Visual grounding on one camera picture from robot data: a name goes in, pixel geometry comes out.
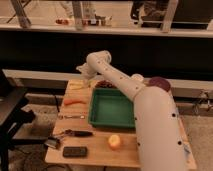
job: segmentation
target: black knife handle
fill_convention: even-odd
[[[93,133],[89,131],[73,131],[75,137],[88,137],[92,136]]]

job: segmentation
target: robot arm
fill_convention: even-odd
[[[159,87],[146,87],[109,63],[107,51],[91,53],[77,67],[86,79],[102,74],[134,103],[138,152],[143,171],[187,171],[173,98]]]

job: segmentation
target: wooden table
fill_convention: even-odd
[[[65,98],[79,99],[86,101],[86,104],[73,104],[64,106],[62,103],[60,115],[85,115],[85,119],[57,119],[53,134],[60,133],[66,129],[92,131],[94,136],[86,138],[66,137],[62,140],[59,150],[49,148],[45,161],[48,163],[63,163],[76,165],[96,165],[96,166],[119,166],[139,168],[139,158],[136,144],[136,134],[134,130],[120,129],[100,129],[94,128],[88,124],[88,110],[90,106],[90,98],[92,89],[96,81],[91,82],[91,88],[81,88],[82,80],[70,80],[65,92]],[[188,138],[186,136],[182,121],[179,120],[181,135],[191,151]],[[112,151],[107,139],[113,133],[119,134],[122,139],[122,147],[117,151]],[[64,146],[87,146],[88,156],[86,158],[64,158],[62,150]],[[192,152],[188,157],[189,170],[197,168]]]

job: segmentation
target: remote control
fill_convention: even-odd
[[[64,147],[63,149],[64,157],[86,157],[87,156],[87,147]]]

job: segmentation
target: green tray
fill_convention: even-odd
[[[96,88],[89,123],[94,127],[135,128],[133,103],[117,89]]]

